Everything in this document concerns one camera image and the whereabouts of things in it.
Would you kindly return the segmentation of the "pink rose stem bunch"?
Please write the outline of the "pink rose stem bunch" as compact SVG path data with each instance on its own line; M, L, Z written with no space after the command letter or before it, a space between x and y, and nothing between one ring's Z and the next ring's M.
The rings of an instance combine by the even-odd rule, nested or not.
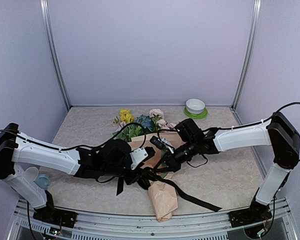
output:
M156 123L161 130L174 130L176 126L175 123L168 123L164 119L160 119Z

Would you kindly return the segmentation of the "black printed ribbon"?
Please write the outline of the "black printed ribbon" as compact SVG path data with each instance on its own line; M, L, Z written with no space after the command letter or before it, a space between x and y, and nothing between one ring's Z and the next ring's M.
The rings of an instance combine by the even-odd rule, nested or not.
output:
M206 201L200 200L194 196L188 195L175 182L173 182L172 180L169 180L169 179L162 178L160 175L158 175L156 172L154 172L149 167L146 167L145 169L139 169L136 172L130 171L125 175L120 174L120 175L116 176L116 178L118 178L117 192L116 192L117 196L123 192L124 184L131 185L133 183L137 183L142 189L148 190L151 186L150 181L161 182L161 183L165 183L165 184L168 184L169 186L173 187L182 199L184 199L188 202L191 202L197 206L203 207L203 208L208 209L213 212L218 212L222 209L219 206L213 205L209 202L206 202Z

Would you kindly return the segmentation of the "yellow fake flower stem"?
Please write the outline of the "yellow fake flower stem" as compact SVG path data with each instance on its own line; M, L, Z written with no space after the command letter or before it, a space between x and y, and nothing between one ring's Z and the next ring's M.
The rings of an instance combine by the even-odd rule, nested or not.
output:
M113 123L118 126L117 130L112 133L116 139L131 142L132 138L145 135L144 127L135 122L135 118L129 109L121 109L119 117L116 116Z

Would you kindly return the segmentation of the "blue fake flower stem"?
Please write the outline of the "blue fake flower stem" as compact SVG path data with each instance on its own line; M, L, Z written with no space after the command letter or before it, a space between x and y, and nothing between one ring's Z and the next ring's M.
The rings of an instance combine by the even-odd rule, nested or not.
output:
M149 115L140 115L139 117L136 118L136 122L140 125L143 126L143 128L145 128L146 130L149 130L150 132L153 131L154 127L153 127L153 121L150 118Z

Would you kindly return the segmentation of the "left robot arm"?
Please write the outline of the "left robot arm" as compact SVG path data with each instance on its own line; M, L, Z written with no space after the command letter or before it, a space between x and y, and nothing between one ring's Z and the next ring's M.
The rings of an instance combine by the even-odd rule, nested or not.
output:
M141 145L132 149L114 137L94 147L62 147L20 132L16 123L0 129L0 180L51 223L60 218L60 211L48 190L36 183L40 167L80 179L118 178L121 186L138 181L141 166L154 155L152 147Z

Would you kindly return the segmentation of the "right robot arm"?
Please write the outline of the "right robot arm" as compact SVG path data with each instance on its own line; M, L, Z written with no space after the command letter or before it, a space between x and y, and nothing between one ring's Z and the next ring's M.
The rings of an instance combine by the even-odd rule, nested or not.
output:
M250 222L258 221L265 214L265 206L270 204L300 161L300 134L280 111L258 122L206 130L188 118L175 129L184 143L161 158L166 167L155 167L158 173L177 172L196 155L205 157L243 148L254 150L265 173L252 201L254 204L245 212Z

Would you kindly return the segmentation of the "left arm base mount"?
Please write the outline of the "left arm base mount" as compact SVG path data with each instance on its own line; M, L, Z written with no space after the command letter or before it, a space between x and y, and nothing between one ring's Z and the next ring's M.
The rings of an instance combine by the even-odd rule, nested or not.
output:
M33 218L59 227L74 228L77 215L78 214L74 211L49 208L46 206L40 209L35 209Z

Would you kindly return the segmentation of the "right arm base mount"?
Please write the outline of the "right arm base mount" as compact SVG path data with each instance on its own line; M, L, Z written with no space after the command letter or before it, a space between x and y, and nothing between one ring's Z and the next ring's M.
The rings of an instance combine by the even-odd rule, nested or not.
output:
M230 211L228 213L232 228L241 227L265 221L272 218L269 205L250 205L248 208Z

